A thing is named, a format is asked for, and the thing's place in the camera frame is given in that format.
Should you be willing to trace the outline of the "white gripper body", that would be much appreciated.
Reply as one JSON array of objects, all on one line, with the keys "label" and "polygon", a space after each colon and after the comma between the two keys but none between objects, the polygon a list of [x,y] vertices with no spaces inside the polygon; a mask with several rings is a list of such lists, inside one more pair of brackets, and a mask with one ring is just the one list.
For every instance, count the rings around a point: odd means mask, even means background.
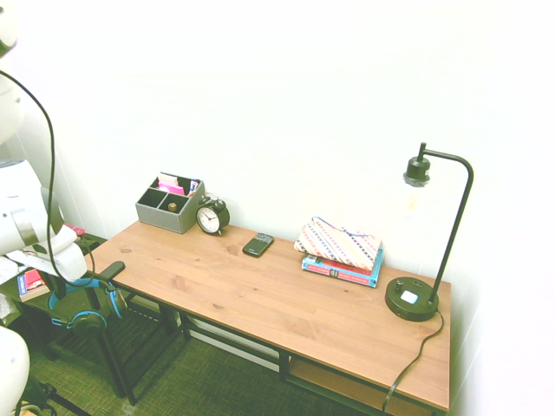
[{"label": "white gripper body", "polygon": [[76,233],[63,225],[57,234],[51,234],[50,240],[14,250],[6,256],[12,261],[74,282],[87,271],[84,255],[75,243],[76,239]]}]

